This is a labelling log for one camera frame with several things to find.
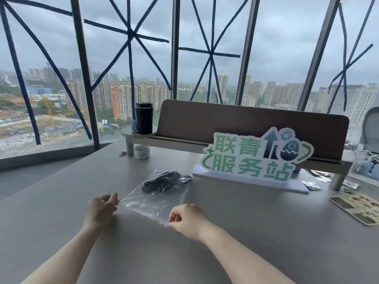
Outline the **red and green sachet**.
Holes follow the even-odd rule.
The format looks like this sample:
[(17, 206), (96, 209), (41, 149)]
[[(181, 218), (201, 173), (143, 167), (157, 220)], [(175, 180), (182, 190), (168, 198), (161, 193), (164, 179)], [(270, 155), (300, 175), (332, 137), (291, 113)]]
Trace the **red and green sachet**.
[(348, 180), (344, 180), (341, 186), (341, 189), (343, 189), (344, 192), (349, 193), (349, 194), (357, 193), (358, 188), (359, 188), (359, 184), (353, 183)]

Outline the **white tape roll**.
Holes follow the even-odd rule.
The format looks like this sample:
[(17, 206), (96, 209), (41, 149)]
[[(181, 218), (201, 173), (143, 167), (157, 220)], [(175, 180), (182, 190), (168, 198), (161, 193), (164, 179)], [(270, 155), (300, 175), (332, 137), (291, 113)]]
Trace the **white tape roll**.
[(145, 145), (137, 145), (134, 147), (134, 157), (138, 160), (146, 160), (150, 158), (150, 147)]

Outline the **black bundled item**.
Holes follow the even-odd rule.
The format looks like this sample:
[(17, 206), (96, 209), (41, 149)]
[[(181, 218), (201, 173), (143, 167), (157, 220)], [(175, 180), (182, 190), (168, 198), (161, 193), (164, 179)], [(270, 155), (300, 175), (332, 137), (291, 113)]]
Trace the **black bundled item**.
[(192, 180), (192, 175), (183, 175), (178, 171), (155, 170), (148, 180), (141, 184), (144, 194), (158, 194), (172, 189), (183, 188)]

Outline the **dark window frame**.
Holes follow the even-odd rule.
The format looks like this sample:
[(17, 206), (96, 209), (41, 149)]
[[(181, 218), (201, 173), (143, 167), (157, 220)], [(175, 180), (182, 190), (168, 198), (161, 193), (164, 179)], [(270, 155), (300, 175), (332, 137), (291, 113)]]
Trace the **dark window frame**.
[[(253, 44), (253, 37), (255, 34), (255, 27), (256, 27), (256, 20), (258, 16), (259, 11), (259, 5), (261, 0), (251, 0), (250, 5), (250, 12), (249, 12), (249, 20), (247, 25), (247, 31), (246, 31), (246, 37), (244, 41), (244, 51), (242, 55), (242, 61), (241, 61), (241, 67), (240, 67), (240, 73), (239, 73), (239, 80), (238, 80), (238, 87), (237, 87), (237, 94), (235, 99), (235, 105), (240, 106), (242, 103), (242, 97), (243, 97), (243, 91), (244, 91), (244, 81), (245, 77), (248, 71), (248, 58), (250, 58), (251, 54), (251, 47)], [(315, 47), (315, 52), (312, 57), (312, 61), (310, 64), (309, 72), (307, 74), (306, 78), (306, 86), (303, 89), (302, 96), (300, 99), (300, 103), (298, 105), (298, 110), (304, 111), (306, 108), (306, 101), (308, 101), (311, 85), (313, 85), (316, 74), (318, 72), (320, 61), (322, 59), (322, 56), (324, 54), (325, 46), (327, 43), (327, 40), (330, 35), (330, 31), (337, 13), (337, 8), (340, 5), (341, 0), (330, 0), (328, 9), (325, 14), (325, 18), (323, 21), (323, 25), (321, 27), (320, 35)], [(134, 85), (134, 76), (133, 76), (133, 70), (132, 70), (132, 56), (131, 49), (130, 49), (130, 42), (132, 41), (130, 38), (127, 40), (125, 45), (121, 47), (119, 53), (115, 56), (115, 58), (110, 62), (110, 64), (106, 67), (106, 69), (99, 75), (99, 79), (94, 82), (93, 86), (91, 86), (91, 75), (89, 73), (89, 66), (88, 66), (88, 58), (87, 58), (87, 51), (86, 51), (86, 45), (84, 40), (84, 33), (83, 33), (83, 23), (88, 23), (93, 26), (97, 26), (100, 28), (105, 28), (109, 31), (116, 31), (119, 32), (121, 29), (105, 26), (103, 24), (92, 24), (89, 20), (85, 20), (81, 16), (80, 12), (80, 2), (79, 0), (70, 0), (70, 4), (72, 7), (72, 11), (66, 12), (60, 8), (48, 6), (46, 4), (42, 4), (39, 2), (34, 2), (30, 0), (0, 0), (0, 16), (2, 19), (3, 29), (7, 37), (7, 42), (10, 50), (10, 54), (12, 57), (12, 62), (16, 70), (16, 75), (18, 77), (22, 95), (25, 101), (26, 109), (28, 112), (28, 115), (30, 117), (30, 122), (33, 128), (33, 133), (35, 134), (35, 141), (36, 145), (41, 145), (40, 142), (40, 133), (38, 130), (37, 122), (35, 119), (35, 115), (33, 113), (30, 100), (26, 93), (26, 86), (25, 82), (22, 78), (21, 69), (19, 66), (18, 58), (17, 58), (17, 52), (14, 46), (14, 42), (12, 39), (11, 29), (9, 26), (9, 22), (7, 19), (7, 13), (8, 10), (10, 13), (14, 15), (14, 18), (20, 23), (20, 25), (29, 32), (29, 27), (23, 23), (23, 20), (19, 18), (19, 16), (16, 14), (16, 12), (13, 12), (11, 9), (12, 7), (9, 6), (9, 2), (16, 3), (16, 4), (23, 4), (26, 6), (31, 7), (38, 7), (42, 8), (44, 10), (49, 10), (52, 12), (57, 12), (58, 14), (67, 15), (69, 17), (73, 18), (74, 28), (75, 28), (75, 36), (77, 38), (77, 45), (78, 45), (78, 53), (79, 53), (79, 60), (80, 65), (82, 69), (82, 77), (83, 77), (83, 83), (84, 83), (84, 91), (86, 94), (86, 101), (88, 104), (88, 119), (89, 123), (92, 126), (92, 130), (89, 130), (88, 124), (86, 123), (83, 114), (78, 110), (78, 107), (75, 106), (76, 113), (78, 114), (79, 118), (81, 119), (84, 130), (86, 131), (89, 140), (92, 140), (92, 145), (86, 145), (81, 146), (79, 148), (64, 148), (64, 149), (56, 149), (53, 151), (44, 151), (44, 152), (35, 152), (32, 154), (25, 154), (22, 156), (13, 156), (8, 157), (4, 159), (0, 159), (0, 172), (3, 171), (9, 171), (14, 169), (19, 169), (23, 167), (29, 167), (29, 166), (35, 166), (43, 163), (49, 163), (49, 162), (55, 162), (55, 161), (62, 161), (64, 159), (71, 159), (76, 157), (82, 157), (90, 155), (93, 152), (96, 152), (100, 150), (101, 148), (104, 148), (105, 146), (109, 145), (108, 143), (100, 143), (99, 138), (99, 131), (97, 128), (97, 125), (95, 125), (96, 121), (96, 109), (94, 105), (93, 95), (92, 91), (97, 87), (98, 83), (102, 81), (102, 78), (108, 71), (111, 69), (111, 67), (116, 63), (116, 61), (119, 59), (119, 57), (122, 55), (124, 50), (126, 48), (129, 48), (129, 68), (130, 68), (130, 77), (132, 78), (132, 85)], [(181, 0), (173, 0), (173, 11), (172, 11), (172, 40), (171, 40), (171, 80), (170, 83), (167, 84), (168, 88), (171, 88), (171, 99), (177, 100), (177, 74), (178, 74), (178, 51), (184, 50), (184, 51), (194, 51), (197, 53), (204, 53), (201, 50), (194, 49), (194, 48), (185, 48), (185, 47), (179, 47), (179, 25), (180, 25), (180, 6), (181, 6)], [(130, 26), (127, 24), (127, 30), (119, 32), (122, 34), (128, 35)], [(46, 59), (48, 60), (51, 67), (54, 69), (54, 72), (57, 74), (57, 76), (60, 78), (60, 80), (63, 82), (63, 85), (66, 86), (64, 78), (61, 76), (59, 69), (55, 67), (54, 62), (50, 58), (50, 55), (48, 52), (45, 51), (45, 48), (42, 46), (42, 44), (39, 42), (39, 39), (35, 37), (33, 34), (29, 34), (31, 38), (34, 40), (36, 45), (40, 48), (41, 52), (44, 54)]]

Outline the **pale blue pouch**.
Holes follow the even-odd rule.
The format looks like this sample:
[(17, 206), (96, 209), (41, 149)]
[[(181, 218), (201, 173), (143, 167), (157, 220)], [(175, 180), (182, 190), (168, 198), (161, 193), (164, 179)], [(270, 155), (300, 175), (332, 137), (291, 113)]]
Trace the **pale blue pouch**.
[(356, 173), (379, 181), (379, 162), (362, 162)]

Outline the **white sign base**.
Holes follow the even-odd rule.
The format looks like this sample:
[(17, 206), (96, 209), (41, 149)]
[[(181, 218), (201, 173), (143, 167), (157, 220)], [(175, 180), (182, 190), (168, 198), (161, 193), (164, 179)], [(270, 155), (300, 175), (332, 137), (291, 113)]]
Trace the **white sign base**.
[(198, 176), (198, 177), (207, 177), (207, 178), (221, 179), (221, 180), (226, 180), (226, 181), (240, 182), (240, 183), (256, 185), (256, 186), (271, 187), (271, 188), (281, 189), (283, 191), (290, 191), (290, 192), (296, 192), (296, 193), (302, 193), (302, 194), (309, 193), (309, 190), (302, 183), (302, 181), (296, 180), (296, 179), (290, 179), (286, 183), (278, 183), (271, 180), (270, 181), (261, 180), (261, 179), (249, 178), (245, 176), (236, 176), (236, 175), (230, 175), (226, 173), (212, 172), (203, 168), (201, 165), (194, 165), (193, 170), (192, 170), (192, 175)]

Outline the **desk riser with brown panel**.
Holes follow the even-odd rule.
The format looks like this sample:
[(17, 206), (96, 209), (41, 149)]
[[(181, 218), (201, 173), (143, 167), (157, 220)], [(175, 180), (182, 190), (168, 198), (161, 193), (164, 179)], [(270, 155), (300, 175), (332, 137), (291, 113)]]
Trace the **desk riser with brown panel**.
[(125, 127), (121, 135), (126, 138), (128, 156), (134, 155), (134, 144), (204, 154), (214, 133), (261, 137), (271, 127), (291, 128), (315, 149), (296, 167), (333, 173), (329, 188), (338, 191), (352, 166), (342, 159), (348, 125), (343, 115), (164, 100), (155, 133), (135, 134)]

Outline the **clear plastic zip bag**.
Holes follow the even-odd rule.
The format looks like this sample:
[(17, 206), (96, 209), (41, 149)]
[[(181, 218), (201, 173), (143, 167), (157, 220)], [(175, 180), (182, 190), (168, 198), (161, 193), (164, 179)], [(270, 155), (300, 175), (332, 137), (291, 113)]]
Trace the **clear plastic zip bag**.
[(142, 183), (140, 183), (140, 185), (136, 187), (134, 191), (129, 193), (121, 201), (121, 204), (124, 205), (129, 210), (132, 210), (140, 215), (143, 215), (164, 226), (168, 226), (168, 219), (169, 219), (169, 215), (172, 209), (175, 206), (184, 204), (185, 198), (187, 196), (187, 192), (190, 187), (190, 182), (188, 182), (183, 188), (172, 189), (172, 190), (169, 190), (163, 193), (158, 193), (158, 194), (144, 194), (141, 191)]

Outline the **green and white cutout sign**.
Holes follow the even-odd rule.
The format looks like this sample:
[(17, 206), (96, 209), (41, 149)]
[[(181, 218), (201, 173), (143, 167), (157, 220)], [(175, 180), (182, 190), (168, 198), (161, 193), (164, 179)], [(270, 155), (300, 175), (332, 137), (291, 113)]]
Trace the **green and white cutout sign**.
[(271, 127), (263, 136), (214, 133), (201, 166), (208, 172), (286, 184), (296, 168), (314, 153), (291, 128)]

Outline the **person's right forearm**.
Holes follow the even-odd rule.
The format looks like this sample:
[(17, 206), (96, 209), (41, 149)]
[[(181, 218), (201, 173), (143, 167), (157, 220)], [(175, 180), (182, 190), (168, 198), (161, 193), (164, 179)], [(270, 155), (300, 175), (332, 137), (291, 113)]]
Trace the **person's right forearm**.
[(233, 284), (295, 284), (224, 229), (208, 224), (201, 242), (214, 254)]

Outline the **grey office chair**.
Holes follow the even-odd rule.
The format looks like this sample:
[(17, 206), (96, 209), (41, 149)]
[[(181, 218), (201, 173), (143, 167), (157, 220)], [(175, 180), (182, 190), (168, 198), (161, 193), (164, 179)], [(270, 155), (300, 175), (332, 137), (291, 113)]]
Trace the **grey office chair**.
[(360, 144), (365, 150), (379, 154), (379, 106), (367, 111), (363, 119)]

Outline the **black travel tumbler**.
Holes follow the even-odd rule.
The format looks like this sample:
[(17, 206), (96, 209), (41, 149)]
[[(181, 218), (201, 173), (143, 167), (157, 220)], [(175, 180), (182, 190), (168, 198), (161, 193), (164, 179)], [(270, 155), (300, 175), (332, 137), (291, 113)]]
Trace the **black travel tumbler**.
[(135, 115), (139, 134), (153, 133), (154, 105), (150, 102), (136, 102)]

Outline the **person's right hand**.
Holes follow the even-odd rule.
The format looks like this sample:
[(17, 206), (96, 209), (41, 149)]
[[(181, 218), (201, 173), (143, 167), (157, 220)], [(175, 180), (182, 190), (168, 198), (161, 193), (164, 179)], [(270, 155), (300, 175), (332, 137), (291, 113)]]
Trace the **person's right hand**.
[(175, 206), (168, 219), (170, 222), (184, 222), (186, 228), (185, 237), (205, 242), (212, 223), (205, 217), (203, 212), (195, 204), (183, 204)]

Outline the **person's left hand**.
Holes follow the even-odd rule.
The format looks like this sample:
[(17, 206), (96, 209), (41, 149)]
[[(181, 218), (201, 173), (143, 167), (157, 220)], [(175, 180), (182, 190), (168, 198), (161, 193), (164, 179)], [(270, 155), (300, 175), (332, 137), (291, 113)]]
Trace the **person's left hand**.
[(96, 197), (89, 202), (89, 211), (84, 217), (83, 229), (92, 232), (102, 232), (110, 223), (111, 218), (118, 209), (119, 203), (107, 203)]

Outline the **silver foil packet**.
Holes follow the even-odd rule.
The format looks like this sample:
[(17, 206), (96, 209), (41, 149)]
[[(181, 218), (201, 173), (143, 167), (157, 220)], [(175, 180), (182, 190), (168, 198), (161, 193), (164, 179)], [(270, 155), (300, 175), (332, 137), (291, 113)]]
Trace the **silver foil packet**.
[(328, 172), (322, 172), (322, 171), (317, 171), (317, 170), (307, 170), (307, 171), (319, 181), (331, 182), (332, 176)]

